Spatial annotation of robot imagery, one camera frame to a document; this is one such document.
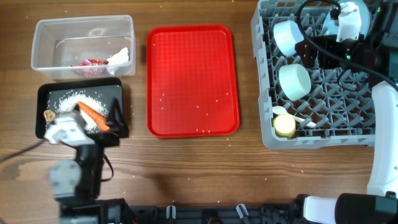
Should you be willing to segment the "orange carrot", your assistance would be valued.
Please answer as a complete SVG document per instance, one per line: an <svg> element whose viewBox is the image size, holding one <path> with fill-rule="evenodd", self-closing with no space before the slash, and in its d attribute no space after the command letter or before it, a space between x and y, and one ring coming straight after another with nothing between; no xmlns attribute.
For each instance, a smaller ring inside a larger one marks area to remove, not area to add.
<svg viewBox="0 0 398 224"><path fill-rule="evenodd" d="M77 105L79 109L84 111L96 123L97 127L99 127L102 132L110 132L111 128L106 124L107 119L102 114L81 101L78 101Z"/></svg>

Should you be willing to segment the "green bowl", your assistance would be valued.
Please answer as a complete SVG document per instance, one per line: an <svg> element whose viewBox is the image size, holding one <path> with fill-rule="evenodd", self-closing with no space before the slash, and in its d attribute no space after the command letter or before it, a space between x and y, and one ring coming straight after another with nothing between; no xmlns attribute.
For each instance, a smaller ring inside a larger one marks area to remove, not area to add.
<svg viewBox="0 0 398 224"><path fill-rule="evenodd" d="M297 101L310 93L312 84L307 69L301 64L283 65L279 69L279 83L290 101Z"/></svg>

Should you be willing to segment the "light blue bowl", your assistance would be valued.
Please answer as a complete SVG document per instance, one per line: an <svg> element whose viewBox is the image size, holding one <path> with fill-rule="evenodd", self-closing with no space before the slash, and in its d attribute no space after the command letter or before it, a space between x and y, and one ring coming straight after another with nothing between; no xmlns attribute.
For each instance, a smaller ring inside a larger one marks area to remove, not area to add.
<svg viewBox="0 0 398 224"><path fill-rule="evenodd" d="M279 50L286 57L296 54L295 45L304 40L298 25L294 21L277 23L274 26L273 33Z"/></svg>

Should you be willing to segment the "white plastic spoon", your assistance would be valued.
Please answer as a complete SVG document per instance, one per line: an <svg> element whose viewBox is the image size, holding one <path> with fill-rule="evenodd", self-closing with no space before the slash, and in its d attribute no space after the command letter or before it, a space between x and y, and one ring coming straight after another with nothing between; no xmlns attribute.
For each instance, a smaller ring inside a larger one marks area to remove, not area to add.
<svg viewBox="0 0 398 224"><path fill-rule="evenodd" d="M277 114L277 115L287 114L287 115L289 115L290 117L292 117L296 122L298 122L298 123L300 123L300 124L302 124L302 123L305 122L305 119L300 118L300 117L298 117L298 116L295 116L295 115L293 115L293 114L290 114L283 106L273 106L273 107L272 107L272 112L273 112L274 114ZM312 121L309 121L309 122L306 124L306 127L308 127L308 128L316 128L316 124L315 124L314 122L312 122Z"/></svg>

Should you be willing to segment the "red snack wrapper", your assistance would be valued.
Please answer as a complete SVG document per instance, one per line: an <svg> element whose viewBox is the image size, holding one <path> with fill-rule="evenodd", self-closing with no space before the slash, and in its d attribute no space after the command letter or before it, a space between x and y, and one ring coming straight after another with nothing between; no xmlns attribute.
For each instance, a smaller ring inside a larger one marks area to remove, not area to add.
<svg viewBox="0 0 398 224"><path fill-rule="evenodd" d="M81 77L101 75L104 71L104 68L101 66L107 65L108 63L109 62L107 60L89 58L77 65L74 65L73 67L78 67L78 69L73 69L73 72Z"/></svg>

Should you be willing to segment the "white tissue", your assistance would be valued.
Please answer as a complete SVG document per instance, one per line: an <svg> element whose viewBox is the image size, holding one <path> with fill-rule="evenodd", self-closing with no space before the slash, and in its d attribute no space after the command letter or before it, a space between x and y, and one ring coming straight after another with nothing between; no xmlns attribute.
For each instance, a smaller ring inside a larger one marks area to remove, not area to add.
<svg viewBox="0 0 398 224"><path fill-rule="evenodd" d="M121 49L118 53L114 54L110 58L106 60L107 63L107 72L111 75L115 75L116 71L119 69L119 66L127 63L129 61L129 50L127 47Z"/></svg>

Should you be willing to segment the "yellow cup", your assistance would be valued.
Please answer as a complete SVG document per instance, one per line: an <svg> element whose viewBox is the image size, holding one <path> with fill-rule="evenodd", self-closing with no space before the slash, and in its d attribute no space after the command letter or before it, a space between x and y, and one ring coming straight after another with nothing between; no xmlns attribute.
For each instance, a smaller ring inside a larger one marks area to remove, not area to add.
<svg viewBox="0 0 398 224"><path fill-rule="evenodd" d="M288 114L276 116L272 125L275 129L275 134L280 138L291 138L296 132L296 122Z"/></svg>

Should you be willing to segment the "light blue plate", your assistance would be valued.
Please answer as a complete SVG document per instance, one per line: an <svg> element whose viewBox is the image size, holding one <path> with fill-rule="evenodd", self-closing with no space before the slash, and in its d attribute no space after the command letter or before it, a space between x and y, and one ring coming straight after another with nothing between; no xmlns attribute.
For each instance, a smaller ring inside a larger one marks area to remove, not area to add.
<svg viewBox="0 0 398 224"><path fill-rule="evenodd" d="M364 37L366 37L369 32L369 26L371 23L371 14L367 5L364 3L363 0L341 0L338 1L338 4L343 2L354 2L356 5L359 6L359 12L362 22L359 36L363 35ZM338 31L337 25L338 25L338 20L336 22L331 18L331 15L328 14L323 23L323 28L326 28L325 35L337 35Z"/></svg>

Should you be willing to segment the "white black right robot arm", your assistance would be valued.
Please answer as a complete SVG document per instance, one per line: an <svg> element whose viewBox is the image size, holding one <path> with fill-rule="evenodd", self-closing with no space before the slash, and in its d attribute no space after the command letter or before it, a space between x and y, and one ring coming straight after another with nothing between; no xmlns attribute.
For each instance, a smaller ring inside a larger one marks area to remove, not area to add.
<svg viewBox="0 0 398 224"><path fill-rule="evenodd" d="M319 52L379 83L372 87L376 112L373 169L366 194L338 198L306 196L302 217L314 223L397 223L397 1L380 1L369 35L353 44L350 56L334 54L308 35L304 39Z"/></svg>

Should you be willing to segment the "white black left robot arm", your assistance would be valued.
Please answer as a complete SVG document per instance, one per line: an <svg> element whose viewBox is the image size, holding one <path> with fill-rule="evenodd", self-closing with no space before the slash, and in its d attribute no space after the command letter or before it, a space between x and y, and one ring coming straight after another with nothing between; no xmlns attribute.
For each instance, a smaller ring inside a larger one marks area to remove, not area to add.
<svg viewBox="0 0 398 224"><path fill-rule="evenodd" d="M116 147L128 136L128 126L118 99L111 104L103 124L107 131L88 134L81 116L82 106L61 114L44 138L51 144L64 144L76 150L74 159L64 159L49 172L49 182L59 203L60 223L133 223L135 216L123 198L98 200L103 165L109 162L104 150Z"/></svg>

